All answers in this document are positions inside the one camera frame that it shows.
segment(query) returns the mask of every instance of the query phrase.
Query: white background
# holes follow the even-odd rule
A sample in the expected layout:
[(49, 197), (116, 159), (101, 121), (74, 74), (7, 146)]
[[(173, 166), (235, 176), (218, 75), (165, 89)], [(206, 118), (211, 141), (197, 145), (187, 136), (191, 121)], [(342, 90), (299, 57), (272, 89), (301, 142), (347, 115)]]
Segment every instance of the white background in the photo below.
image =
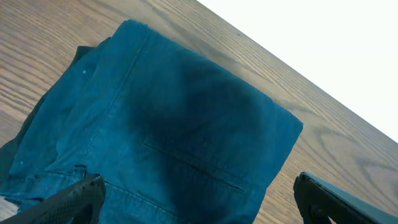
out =
[(398, 1), (198, 0), (398, 142)]

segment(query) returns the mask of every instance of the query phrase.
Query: wooden table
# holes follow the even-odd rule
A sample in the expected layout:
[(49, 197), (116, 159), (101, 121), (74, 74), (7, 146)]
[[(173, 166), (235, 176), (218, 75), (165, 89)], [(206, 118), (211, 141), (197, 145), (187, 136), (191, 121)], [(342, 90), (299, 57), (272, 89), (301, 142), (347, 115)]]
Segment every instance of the wooden table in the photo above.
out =
[(94, 46), (122, 21), (135, 19), (245, 79), (303, 121), (256, 222), (302, 222), (292, 187), (305, 170), (398, 215), (398, 144), (200, 3), (0, 0), (0, 7), (0, 146), (17, 134), (77, 46)]

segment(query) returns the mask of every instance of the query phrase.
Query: pocket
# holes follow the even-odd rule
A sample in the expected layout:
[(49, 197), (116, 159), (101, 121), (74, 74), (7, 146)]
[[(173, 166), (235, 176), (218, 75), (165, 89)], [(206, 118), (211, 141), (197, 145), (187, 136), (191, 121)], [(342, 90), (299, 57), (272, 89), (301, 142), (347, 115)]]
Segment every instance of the pocket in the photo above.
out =
[(249, 183), (242, 178), (200, 157), (191, 155), (189, 153), (190, 150), (186, 147), (194, 147), (194, 144), (184, 142), (184, 140), (176, 141), (174, 138), (155, 138), (150, 134), (144, 138), (142, 144), (167, 156), (173, 157), (190, 166), (202, 176), (213, 179), (229, 189), (241, 193), (245, 193), (249, 189)]

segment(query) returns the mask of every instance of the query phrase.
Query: wrinkled fabric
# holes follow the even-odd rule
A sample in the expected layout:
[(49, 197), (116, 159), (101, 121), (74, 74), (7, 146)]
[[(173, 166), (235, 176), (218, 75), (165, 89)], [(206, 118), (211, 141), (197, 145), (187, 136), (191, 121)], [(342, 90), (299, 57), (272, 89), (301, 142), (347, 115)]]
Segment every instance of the wrinkled fabric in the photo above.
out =
[(78, 48), (1, 148), (0, 193), (23, 211), (101, 174), (100, 223), (251, 223), (301, 130), (242, 79), (126, 21)]

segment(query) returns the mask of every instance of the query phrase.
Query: teal fabric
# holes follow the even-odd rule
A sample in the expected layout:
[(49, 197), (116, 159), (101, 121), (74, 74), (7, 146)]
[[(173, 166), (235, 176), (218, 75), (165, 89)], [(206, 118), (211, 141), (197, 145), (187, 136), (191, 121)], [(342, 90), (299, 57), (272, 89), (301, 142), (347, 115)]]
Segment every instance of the teal fabric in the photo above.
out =
[(126, 21), (78, 48), (1, 148), (0, 193), (25, 210), (101, 174), (101, 223), (251, 223), (301, 130), (240, 78)]

